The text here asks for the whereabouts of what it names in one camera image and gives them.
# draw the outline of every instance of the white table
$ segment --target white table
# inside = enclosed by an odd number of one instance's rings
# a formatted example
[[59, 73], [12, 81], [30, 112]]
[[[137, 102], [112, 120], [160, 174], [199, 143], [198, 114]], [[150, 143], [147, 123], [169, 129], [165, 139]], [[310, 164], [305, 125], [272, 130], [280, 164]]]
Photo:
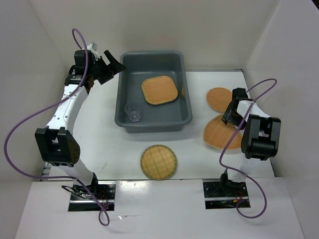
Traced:
[[[205, 209], [202, 180], [118, 181], [110, 225], [98, 212], [67, 212], [70, 193], [61, 185], [32, 184], [16, 239], [303, 239], [283, 178], [257, 178], [268, 197], [263, 216], [245, 219], [236, 209]], [[255, 215], [264, 200], [247, 180]]]
[[[230, 90], [247, 88], [242, 72], [187, 72], [193, 120], [180, 132], [129, 134], [114, 122], [118, 76], [100, 86], [95, 84], [84, 102], [74, 126], [74, 137], [81, 147], [81, 159], [99, 180], [145, 180], [140, 167], [143, 151], [164, 144], [177, 156], [172, 179], [219, 178], [221, 150], [207, 146], [202, 137], [205, 125], [219, 115], [206, 102], [206, 93], [214, 87]], [[229, 150], [224, 163], [236, 166], [244, 157], [240, 150]], [[50, 176], [64, 175], [52, 167]], [[274, 177], [270, 161], [260, 161], [253, 177]]]

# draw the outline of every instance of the clear plastic cup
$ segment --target clear plastic cup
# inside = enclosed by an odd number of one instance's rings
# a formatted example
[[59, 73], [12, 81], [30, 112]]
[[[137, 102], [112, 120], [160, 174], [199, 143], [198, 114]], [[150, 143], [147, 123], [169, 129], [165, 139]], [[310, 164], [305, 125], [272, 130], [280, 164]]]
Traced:
[[128, 115], [130, 121], [137, 122], [141, 118], [141, 105], [136, 102], [128, 102], [125, 105], [125, 112]]

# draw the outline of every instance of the gray plastic tub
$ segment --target gray plastic tub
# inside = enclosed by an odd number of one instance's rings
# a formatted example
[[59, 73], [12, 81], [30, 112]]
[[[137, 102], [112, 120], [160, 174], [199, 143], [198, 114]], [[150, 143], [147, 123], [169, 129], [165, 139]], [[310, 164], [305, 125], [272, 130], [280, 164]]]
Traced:
[[[121, 56], [126, 70], [120, 73], [115, 110], [115, 123], [129, 133], [180, 131], [192, 120], [183, 55], [177, 51], [139, 51]], [[144, 80], [169, 76], [178, 90], [176, 100], [162, 105], [146, 102], [142, 83]], [[128, 102], [139, 103], [141, 119], [132, 122], [124, 111]]]

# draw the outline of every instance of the wall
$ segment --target wall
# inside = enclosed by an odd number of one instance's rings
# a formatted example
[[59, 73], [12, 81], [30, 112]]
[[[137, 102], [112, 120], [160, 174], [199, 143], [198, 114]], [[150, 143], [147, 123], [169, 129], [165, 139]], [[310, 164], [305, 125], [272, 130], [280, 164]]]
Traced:
[[272, 164], [276, 175], [286, 179], [305, 237], [318, 238], [319, 10], [311, 0], [279, 2], [244, 75], [248, 86], [278, 79], [277, 87], [259, 101], [265, 112], [282, 120]]
[[242, 69], [277, 0], [30, 0], [66, 65], [77, 27], [119, 58], [176, 49], [187, 69]]
[[[22, 118], [58, 100], [66, 68], [29, 1], [0, 2], [0, 31], [0, 145], [3, 145], [9, 130]], [[43, 161], [34, 132], [45, 126], [50, 116], [52, 112], [30, 120], [12, 136], [9, 154], [22, 170], [40, 175]], [[11, 169], [1, 150], [1, 238], [14, 238], [30, 185], [30, 179]]]

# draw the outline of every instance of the purple cable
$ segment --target purple cable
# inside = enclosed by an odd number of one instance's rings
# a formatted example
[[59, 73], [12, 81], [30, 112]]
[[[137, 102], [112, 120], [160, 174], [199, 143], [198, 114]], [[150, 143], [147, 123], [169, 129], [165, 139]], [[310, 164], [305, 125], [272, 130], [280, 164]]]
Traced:
[[255, 179], [253, 179], [252, 177], [246, 175], [245, 172], [243, 172], [243, 171], [241, 171], [241, 170], [239, 170], [239, 169], [237, 169], [237, 168], [233, 168], [233, 167], [230, 167], [230, 166], [227, 166], [227, 165], [223, 164], [223, 163], [222, 163], [222, 158], [223, 158], [223, 156], [224, 156], [224, 154], [225, 154], [225, 152], [226, 152], [226, 149], [227, 149], [228, 146], [230, 145], [231, 141], [234, 139], [234, 137], [236, 136], [236, 134], [239, 132], [239, 129], [241, 128], [241, 126], [243, 125], [245, 119], [247, 118], [247, 116], [248, 116], [248, 114], [249, 114], [249, 112], [250, 112], [250, 110], [251, 110], [251, 108], [252, 108], [254, 102], [256, 102], [256, 100], [258, 100], [258, 99], [261, 98], [263, 95], [265, 95], [266, 93], [268, 93], [272, 88], [274, 88], [274, 86], [277, 84], [277, 80], [276, 80], [276, 79], [266, 79], [266, 80], [263, 80], [263, 81], [261, 81], [261, 82], [255, 84], [253, 87], [249, 88], [249, 89], [246, 91], [246, 92], [249, 92], [250, 90], [252, 90], [252, 89], [255, 88], [256, 86], [258, 86], [259, 84], [261, 84], [261, 83], [263, 83], [263, 82], [266, 82], [266, 81], [275, 81], [275, 82], [274, 82], [274, 84], [273, 84], [269, 89], [267, 89], [264, 93], [262, 93], [261, 95], [259, 95], [259, 96], [253, 101], [253, 103], [250, 104], [250, 106], [249, 106], [249, 108], [248, 108], [246, 114], [244, 115], [243, 119], [241, 120], [240, 124], [238, 125], [236, 131], [235, 131], [235, 132], [233, 133], [233, 135], [230, 137], [229, 141], [228, 141], [227, 144], [225, 145], [225, 147], [224, 147], [224, 149], [223, 149], [223, 151], [221, 152], [220, 157], [219, 157], [219, 164], [220, 164], [221, 166], [223, 166], [223, 167], [226, 168], [226, 169], [231, 169], [231, 170], [234, 170], [234, 171], [236, 171], [236, 172], [239, 172], [239, 173], [245, 175], [247, 178], [249, 178], [250, 180], [252, 180], [252, 181], [258, 186], [258, 188], [260, 189], [261, 193], [263, 194], [263, 197], [264, 197], [264, 200], [265, 200], [264, 208], [262, 209], [262, 211], [261, 211], [259, 214], [255, 215], [255, 216], [247, 216], [247, 215], [245, 215], [245, 214], [243, 214], [242, 212], [239, 211], [239, 208], [238, 208], [239, 204], [241, 204], [242, 202], [247, 201], [247, 200], [240, 200], [240, 201], [236, 204], [236, 209], [237, 209], [238, 213], [239, 213], [240, 215], [242, 215], [243, 217], [249, 218], [249, 219], [258, 218], [258, 217], [260, 217], [261, 215], [263, 215], [263, 213], [265, 212], [265, 210], [266, 210], [266, 208], [267, 208], [267, 197], [266, 197], [266, 194], [265, 194], [264, 190], [262, 189], [262, 187], [259, 185], [259, 183], [258, 183]]
[[[8, 154], [8, 151], [7, 151], [7, 146], [8, 146], [8, 141], [10, 139], [10, 137], [12, 136], [13, 132], [21, 125], [23, 124], [24, 122], [26, 122], [27, 120], [37, 116], [38, 114], [44, 112], [44, 111], [47, 111], [65, 101], [67, 101], [69, 99], [69, 97], [73, 96], [83, 85], [84, 85], [84, 82], [85, 82], [85, 78], [86, 78], [86, 74], [87, 74], [87, 71], [88, 71], [88, 62], [89, 62], [89, 55], [88, 55], [88, 49], [87, 49], [87, 46], [86, 46], [86, 43], [85, 43], [85, 40], [84, 40], [84, 37], [82, 36], [82, 34], [80, 33], [80, 31], [76, 28], [72, 29], [72, 35], [73, 35], [73, 38], [74, 38], [74, 41], [75, 43], [78, 45], [78, 47], [80, 49], [81, 46], [80, 44], [78, 43], [78, 41], [76, 40], [76, 37], [74, 35], [74, 32], [77, 32], [83, 42], [83, 45], [84, 45], [84, 50], [85, 50], [85, 70], [84, 70], [84, 73], [83, 73], [83, 77], [81, 79], [81, 82], [80, 84], [76, 87], [76, 89], [70, 93], [67, 97], [63, 98], [62, 100], [60, 100], [59, 102], [56, 102], [42, 110], [39, 110], [31, 115], [29, 115], [28, 117], [24, 118], [23, 120], [21, 120], [19, 123], [17, 123], [11, 130], [10, 132], [8, 133], [8, 135], [6, 136], [5, 138], [5, 141], [4, 141], [4, 144], [3, 144], [3, 151], [4, 151], [4, 156], [7, 160], [7, 162], [10, 164], [10, 166], [16, 170], [18, 173], [26, 176], [26, 177], [29, 177], [29, 178], [34, 178], [34, 179], [57, 179], [57, 178], [67, 178], [67, 179], [72, 179], [72, 180], [77, 180], [83, 187], [84, 189], [91, 195], [91, 197], [96, 201], [96, 203], [99, 205], [99, 207], [101, 208], [100, 210], [100, 213], [99, 213], [99, 222], [100, 224], [102, 224], [103, 226], [108, 226], [110, 224], [110, 218], [109, 218], [109, 215], [108, 213], [106, 212], [106, 207], [109, 205], [107, 204], [106, 206], [103, 207], [102, 204], [99, 203], [99, 201], [96, 199], [96, 197], [93, 195], [93, 193], [91, 193], [91, 191], [77, 178], [75, 177], [71, 177], [71, 176], [51, 176], [51, 177], [45, 177], [45, 176], [35, 176], [35, 175], [31, 175], [31, 174], [28, 174], [28, 173], [25, 173], [23, 172], [22, 170], [20, 170], [19, 168], [17, 168], [14, 163], [11, 161], [10, 157], [9, 157], [9, 154]], [[108, 223], [105, 224], [101, 221], [101, 213], [104, 212], [107, 219], [108, 219]]]

